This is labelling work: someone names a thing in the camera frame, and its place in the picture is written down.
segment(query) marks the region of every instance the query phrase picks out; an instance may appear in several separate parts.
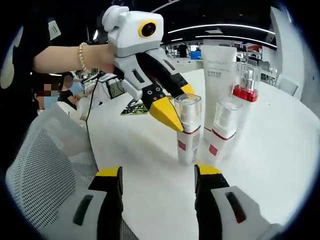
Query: person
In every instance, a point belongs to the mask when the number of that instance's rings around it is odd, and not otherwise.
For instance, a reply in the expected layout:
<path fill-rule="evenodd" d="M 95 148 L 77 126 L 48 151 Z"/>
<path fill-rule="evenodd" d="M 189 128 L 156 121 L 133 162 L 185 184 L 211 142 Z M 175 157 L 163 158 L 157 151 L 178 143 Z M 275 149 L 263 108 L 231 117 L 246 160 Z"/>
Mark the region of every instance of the person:
<path fill-rule="evenodd" d="M 173 59 L 174 57 L 169 53 L 168 50 L 165 50 L 165 55 L 168 57 L 168 59 Z"/>
<path fill-rule="evenodd" d="M 76 103 L 81 99 L 77 94 L 73 95 L 70 88 L 73 85 L 74 76 L 71 72 L 65 72 L 62 74 L 60 82 L 58 84 L 58 102 L 65 102 L 73 109 L 77 110 Z"/>
<path fill-rule="evenodd" d="M 187 49 L 188 49 L 188 47 L 185 43 L 182 43 L 179 45 L 178 51 L 179 51 L 180 58 L 187 57 Z"/>
<path fill-rule="evenodd" d="M 36 83 L 32 87 L 33 101 L 38 115 L 45 110 L 45 88 L 47 89 L 48 87 L 40 83 Z"/>
<path fill-rule="evenodd" d="M 83 70 L 84 66 L 107 73 L 114 70 L 114 54 L 107 44 L 83 46 L 81 61 L 79 46 L 50 45 L 45 8 L 34 7 L 24 14 L 21 16 L 23 25 L 15 35 L 0 73 L 0 101 L 4 103 L 1 107 L 5 113 L 1 119 L 2 126 L 12 126 L 12 122 L 23 116 L 14 130 L 11 127 L 1 128 L 1 136 L 10 136 L 1 145 L 1 152 L 5 154 L 0 161 L 0 170 L 4 172 L 15 159 L 29 125 L 38 116 L 32 95 L 32 70 L 43 74 Z"/>

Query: ceiling light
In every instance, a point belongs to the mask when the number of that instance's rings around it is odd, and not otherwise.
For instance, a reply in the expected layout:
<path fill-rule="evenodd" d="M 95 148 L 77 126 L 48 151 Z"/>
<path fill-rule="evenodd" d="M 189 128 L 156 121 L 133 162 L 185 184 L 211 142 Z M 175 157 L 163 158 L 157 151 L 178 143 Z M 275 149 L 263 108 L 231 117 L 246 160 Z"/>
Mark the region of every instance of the ceiling light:
<path fill-rule="evenodd" d="M 156 9 L 152 10 L 151 13 L 155 13 L 156 11 L 165 8 L 166 6 L 169 6 L 171 4 L 174 4 L 176 2 L 179 2 L 181 0 L 169 0 L 166 4 L 161 5 L 160 7 L 157 7 Z"/>
<path fill-rule="evenodd" d="M 221 31 L 221 29 L 215 29 L 215 30 L 207 30 L 205 31 L 207 32 L 208 34 L 222 34 L 223 32 Z"/>
<path fill-rule="evenodd" d="M 179 41 L 179 40 L 182 40 L 183 38 L 177 38 L 177 39 L 173 39 L 171 40 L 171 42 L 174 42 L 174 41 Z"/>
<path fill-rule="evenodd" d="M 263 29 L 260 27 L 241 25 L 241 24 L 230 24 L 230 23 L 188 26 L 188 27 L 177 29 L 177 30 L 169 31 L 168 34 L 176 33 L 176 32 L 183 31 L 183 30 L 188 30 L 188 29 L 197 29 L 197 28 L 205 28 L 205 27 L 239 27 L 239 28 L 259 30 L 259 31 L 266 32 L 266 33 L 273 34 L 273 35 L 275 34 L 273 31 L 269 31 L 269 30 L 266 30 L 266 29 Z"/>
<path fill-rule="evenodd" d="M 249 41 L 254 41 L 254 42 L 258 42 L 258 43 L 262 43 L 265 45 L 269 45 L 271 47 L 277 48 L 276 45 L 264 42 L 264 41 L 260 41 L 260 40 L 255 40 L 252 38 L 247 38 L 247 37 L 242 37 L 242 36 L 225 36 L 225 35 L 207 35 L 207 36 L 196 36 L 196 38 L 232 38 L 232 39 L 244 39 L 244 40 L 249 40 Z"/>
<path fill-rule="evenodd" d="M 93 35 L 93 41 L 96 40 L 98 37 L 98 30 L 95 30 L 95 33 Z"/>

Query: ceiling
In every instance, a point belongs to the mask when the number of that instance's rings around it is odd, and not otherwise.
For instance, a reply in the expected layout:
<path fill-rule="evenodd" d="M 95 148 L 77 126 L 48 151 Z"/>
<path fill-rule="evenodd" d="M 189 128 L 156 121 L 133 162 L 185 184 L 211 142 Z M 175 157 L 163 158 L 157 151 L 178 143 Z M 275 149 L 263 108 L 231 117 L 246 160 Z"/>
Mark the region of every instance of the ceiling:
<path fill-rule="evenodd" d="M 77 46 L 92 41 L 97 29 L 97 17 L 104 12 L 111 1 L 90 0 L 87 4 L 69 2 L 58 5 L 51 3 L 49 15 L 53 17 L 62 33 L 54 39 L 54 45 Z M 151 12 L 160 6 L 165 6 L 156 13 L 164 19 L 164 36 L 162 41 L 170 43 L 173 39 L 183 38 L 182 41 L 199 40 L 195 36 L 207 36 L 206 30 L 217 27 L 202 27 L 188 29 L 168 34 L 169 31 L 207 24 L 238 24 L 269 30 L 271 28 L 270 6 L 278 7 L 275 0 L 113 0 L 113 4 L 124 4 L 131 10 Z M 243 27 L 220 26 L 220 35 L 250 38 L 266 41 L 267 32 Z"/>

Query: yellow camera ring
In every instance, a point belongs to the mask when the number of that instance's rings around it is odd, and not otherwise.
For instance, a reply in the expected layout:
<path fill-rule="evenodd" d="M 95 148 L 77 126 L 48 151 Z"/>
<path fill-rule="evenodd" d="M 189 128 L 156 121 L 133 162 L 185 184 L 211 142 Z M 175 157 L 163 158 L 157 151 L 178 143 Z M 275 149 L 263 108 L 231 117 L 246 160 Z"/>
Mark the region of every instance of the yellow camera ring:
<path fill-rule="evenodd" d="M 138 30 L 139 36 L 142 38 L 151 37 L 157 29 L 157 23 L 153 20 L 144 21 Z"/>

